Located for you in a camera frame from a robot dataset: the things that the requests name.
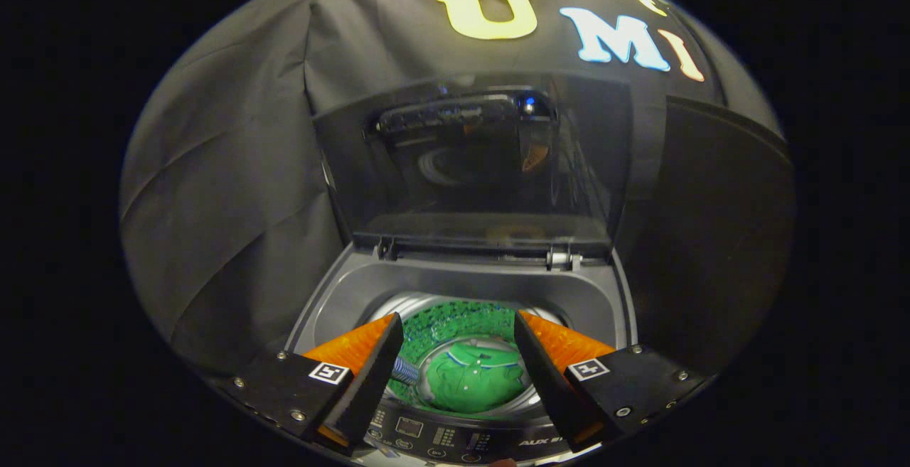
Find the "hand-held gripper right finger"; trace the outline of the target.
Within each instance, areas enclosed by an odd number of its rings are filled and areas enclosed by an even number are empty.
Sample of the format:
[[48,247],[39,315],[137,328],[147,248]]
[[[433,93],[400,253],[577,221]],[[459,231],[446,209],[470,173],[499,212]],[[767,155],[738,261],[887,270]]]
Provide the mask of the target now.
[[516,311],[513,337],[550,421],[575,453],[657,424],[711,382],[649,346],[615,348]]

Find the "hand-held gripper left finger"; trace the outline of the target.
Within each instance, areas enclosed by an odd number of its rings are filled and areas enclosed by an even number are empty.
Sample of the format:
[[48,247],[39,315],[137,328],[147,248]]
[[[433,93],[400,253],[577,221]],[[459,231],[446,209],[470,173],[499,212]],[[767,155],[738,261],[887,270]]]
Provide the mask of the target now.
[[333,453],[361,447],[387,388],[404,334],[390,313],[307,353],[257,357],[225,377],[224,395],[264,424]]

